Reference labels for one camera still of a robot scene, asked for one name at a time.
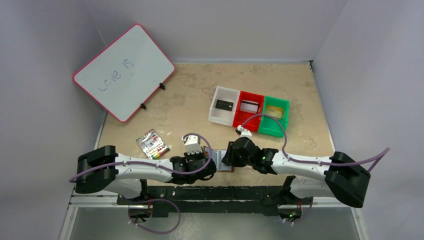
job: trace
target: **gray wall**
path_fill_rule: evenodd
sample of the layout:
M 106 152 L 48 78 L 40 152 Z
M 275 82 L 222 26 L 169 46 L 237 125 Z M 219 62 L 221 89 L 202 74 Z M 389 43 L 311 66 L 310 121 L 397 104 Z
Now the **gray wall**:
M 424 1 L 349 0 L 315 59 L 336 149 L 391 151 L 363 208 L 373 239 L 424 239 Z
M 143 25 L 172 60 L 313 59 L 347 0 L 85 0 L 110 44 Z
M 72 74 L 104 47 L 79 0 L 0 0 L 1 239 L 59 237 L 102 108 Z

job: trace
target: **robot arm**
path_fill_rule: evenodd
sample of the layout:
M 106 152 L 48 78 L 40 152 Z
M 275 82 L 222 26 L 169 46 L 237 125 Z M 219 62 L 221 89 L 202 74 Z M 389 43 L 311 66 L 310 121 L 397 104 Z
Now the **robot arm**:
M 300 160 L 293 161 L 278 149 L 257 147 L 247 129 L 239 126 L 236 132 L 240 137 L 228 143 L 226 155 L 222 159 L 225 165 L 251 166 L 261 174 L 293 175 L 287 177 L 283 185 L 283 194 L 291 195 L 292 198 L 334 197 L 351 207 L 361 208 L 364 205 L 370 173 L 360 165 L 328 165 L 355 163 L 345 153 L 336 151 L 333 156 L 324 157 L 290 154 L 291 159 Z
M 91 194 L 106 190 L 133 199 L 146 191 L 146 180 L 182 185 L 213 176 L 217 171 L 216 165 L 212 160 L 206 165 L 208 158 L 200 146 L 199 137 L 190 135 L 183 141 L 186 150 L 183 157 L 160 160 L 135 158 L 116 153 L 115 146 L 110 145 L 81 155 L 77 171 L 78 174 L 87 173 L 76 179 L 75 192 Z M 104 165 L 110 166 L 91 171 Z M 205 168 L 197 173 L 184 174 L 203 166 Z

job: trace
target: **black card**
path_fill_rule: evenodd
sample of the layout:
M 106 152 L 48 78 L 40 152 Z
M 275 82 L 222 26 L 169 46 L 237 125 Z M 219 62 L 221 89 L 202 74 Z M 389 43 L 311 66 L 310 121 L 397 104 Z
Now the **black card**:
M 230 101 L 223 101 L 223 100 L 216 100 L 216 105 L 215 108 L 216 109 L 222 109 L 222 110 L 227 110 L 227 111 L 232 111 L 233 110 L 233 103 Z

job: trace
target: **plastic bin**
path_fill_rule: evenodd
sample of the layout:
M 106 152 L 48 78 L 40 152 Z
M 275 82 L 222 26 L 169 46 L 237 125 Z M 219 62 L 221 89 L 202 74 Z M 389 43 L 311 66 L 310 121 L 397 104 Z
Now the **plastic bin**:
M 236 114 L 239 97 L 239 90 L 217 86 L 215 90 L 215 95 L 213 95 L 212 104 L 210 105 L 209 109 L 209 121 L 217 124 L 233 126 L 233 120 Z M 231 110 L 217 108 L 217 102 L 219 100 L 233 103 L 231 105 Z
M 283 109 L 283 114 L 281 120 L 278 120 L 281 125 L 284 127 L 284 130 L 287 129 L 287 125 L 289 124 L 289 107 L 290 102 L 288 100 L 279 99 L 271 96 L 265 96 L 263 101 L 263 109 L 262 113 L 265 114 L 267 109 L 267 105 L 276 106 Z M 281 127 L 269 117 L 262 116 L 259 125 L 258 132 L 262 134 L 268 134 L 275 137 L 284 137 L 284 133 L 281 130 Z
M 240 98 L 238 99 L 238 103 L 237 103 L 237 110 L 234 116 L 234 122 L 232 126 L 237 128 L 238 125 L 243 124 L 251 116 L 257 113 L 262 113 L 262 108 L 264 106 L 264 98 L 265 96 L 263 95 L 258 95 L 258 94 L 254 94 L 247 91 L 241 91 Z M 257 103 L 257 110 L 255 112 L 247 112 L 242 110 L 241 105 L 243 100 Z M 257 132 L 259 129 L 260 123 L 261 123 L 261 117 L 256 117 L 250 120 L 248 123 L 246 123 L 244 127 L 251 132 Z

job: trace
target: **tabletop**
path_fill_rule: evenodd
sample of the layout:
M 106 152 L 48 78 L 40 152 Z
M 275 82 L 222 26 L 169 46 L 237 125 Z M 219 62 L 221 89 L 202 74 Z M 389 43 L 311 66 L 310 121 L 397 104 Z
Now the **tabletop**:
M 226 149 L 238 138 L 234 127 L 208 121 L 216 86 L 271 96 L 290 101 L 286 129 L 286 151 L 305 156 L 333 155 L 326 118 L 308 64 L 176 64 L 175 72 L 145 102 L 129 121 L 122 123 L 106 116 L 99 147 L 116 146 L 127 156 L 147 158 L 136 139 L 150 129 L 156 130 L 171 151 L 162 158 L 183 156 L 181 137 L 198 133 L 213 149 Z M 281 149 L 284 138 L 254 132 L 251 138 L 260 148 Z M 234 172 L 217 172 L 209 181 L 194 186 L 271 186 L 282 185 L 286 175 L 261 174 L 251 167 Z M 148 181 L 149 185 L 167 183 Z

